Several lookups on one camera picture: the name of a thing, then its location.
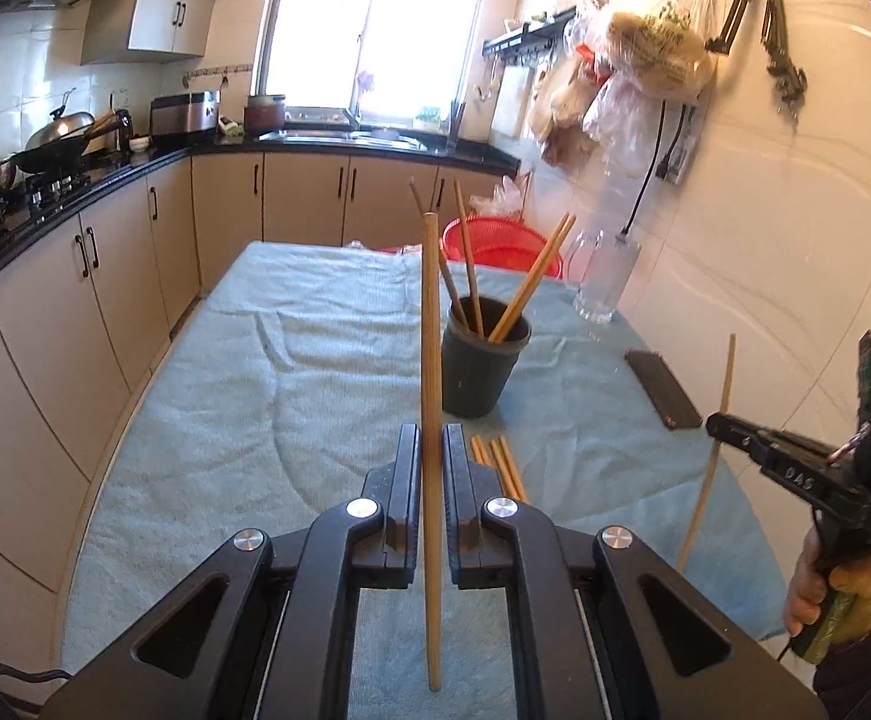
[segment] dark sleeve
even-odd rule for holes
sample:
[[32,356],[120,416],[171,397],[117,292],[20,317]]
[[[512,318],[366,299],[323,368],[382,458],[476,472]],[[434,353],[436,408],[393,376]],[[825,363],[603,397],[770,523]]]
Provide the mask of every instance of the dark sleeve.
[[871,688],[871,632],[862,640],[833,647],[812,683],[830,720],[842,720]]

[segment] cup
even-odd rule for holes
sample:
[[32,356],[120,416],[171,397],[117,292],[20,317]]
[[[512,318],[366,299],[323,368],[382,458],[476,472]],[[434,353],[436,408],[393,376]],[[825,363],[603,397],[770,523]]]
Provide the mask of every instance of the cup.
[[[470,327],[475,327],[472,298],[459,298]],[[482,324],[488,336],[505,313],[505,303],[480,298]],[[485,416],[495,408],[532,334],[528,319],[519,317],[501,343],[490,343],[463,327],[451,306],[442,335],[442,408],[463,418]]]
[[570,290],[576,291],[571,304],[583,319],[607,324],[619,306],[619,299],[639,260],[642,247],[621,233],[606,240],[601,230],[597,236],[583,231],[568,248],[566,274],[573,257],[587,244],[592,245],[592,255],[585,267],[585,274],[580,281],[571,281],[567,276],[565,284]]

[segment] black cup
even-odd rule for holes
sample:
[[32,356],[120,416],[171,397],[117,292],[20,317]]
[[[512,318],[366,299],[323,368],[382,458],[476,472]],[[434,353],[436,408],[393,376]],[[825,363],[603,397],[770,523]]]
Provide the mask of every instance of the black cup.
[[[466,296],[459,302],[474,328],[472,300]],[[489,336],[505,313],[505,303],[493,298],[480,298],[479,303],[485,335]],[[531,334],[528,321],[520,316],[504,341],[490,343],[475,330],[463,327],[450,306],[442,336],[442,408],[464,418],[485,416],[494,409]]]

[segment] wall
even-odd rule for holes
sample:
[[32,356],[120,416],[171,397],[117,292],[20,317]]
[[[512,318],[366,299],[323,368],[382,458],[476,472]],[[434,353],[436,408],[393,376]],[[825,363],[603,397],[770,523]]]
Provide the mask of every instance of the wall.
[[[522,0],[520,15],[552,1]],[[715,2],[719,25],[730,1]],[[855,424],[856,348],[871,328],[871,4],[785,6],[809,83],[797,127],[777,112],[759,44],[765,0],[754,0],[719,59],[691,172],[646,196],[621,309],[702,413],[719,405],[736,332],[732,410],[839,445]],[[539,162],[528,141],[507,146]],[[539,165],[529,220],[550,229],[571,208],[580,227],[614,232],[639,184],[606,179],[598,150],[578,170]],[[808,509],[744,456],[725,459],[791,571]]]
[[82,67],[88,6],[85,1],[61,10],[0,14],[0,156],[24,148],[72,88],[69,112],[99,113],[115,94],[116,106],[128,107],[136,128],[148,131],[160,66]]
[[[261,49],[259,35],[264,29],[270,0],[216,0],[208,30],[208,47],[202,59],[174,62],[165,65],[161,77],[163,94],[182,92],[182,76],[196,68],[219,67],[256,62]],[[483,78],[487,82],[487,69],[481,58],[482,41],[504,31],[502,21],[515,15],[519,0],[482,0],[475,24],[475,40],[467,69],[466,114],[462,124],[462,137],[486,140],[489,124],[495,110],[494,100],[480,103],[472,90]],[[320,56],[305,56],[300,53],[300,62],[322,61]],[[218,77],[192,79],[192,90],[217,89]],[[242,120],[245,98],[251,94],[252,77],[239,74],[229,77],[230,86],[222,92],[222,115]]]

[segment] black phone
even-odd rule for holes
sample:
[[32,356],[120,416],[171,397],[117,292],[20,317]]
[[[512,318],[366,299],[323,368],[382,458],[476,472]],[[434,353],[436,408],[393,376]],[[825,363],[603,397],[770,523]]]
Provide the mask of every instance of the black phone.
[[656,413],[670,430],[698,428],[702,415],[678,383],[662,355],[642,349],[629,349],[625,361],[652,401]]

